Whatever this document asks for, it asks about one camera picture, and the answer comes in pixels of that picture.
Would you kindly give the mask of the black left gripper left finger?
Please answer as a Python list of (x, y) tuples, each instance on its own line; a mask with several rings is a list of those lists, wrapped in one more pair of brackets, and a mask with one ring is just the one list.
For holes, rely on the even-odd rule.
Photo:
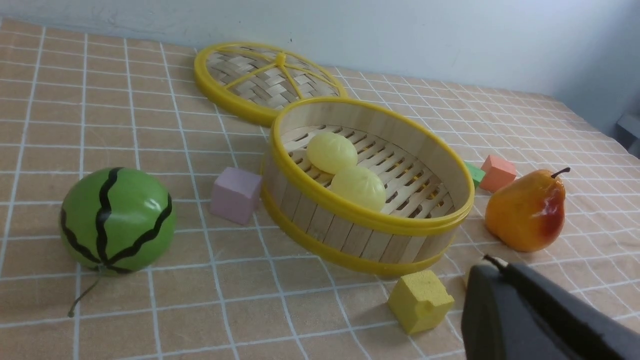
[(574, 360), (489, 260), (466, 273), (461, 332), (468, 360)]

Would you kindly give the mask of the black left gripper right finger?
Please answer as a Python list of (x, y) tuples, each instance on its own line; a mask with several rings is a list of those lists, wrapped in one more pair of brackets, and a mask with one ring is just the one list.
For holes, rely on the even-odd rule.
[(530, 312), (579, 360), (637, 360), (639, 334), (582, 303), (537, 271), (522, 263), (510, 264), (484, 255), (501, 278), (514, 287)]

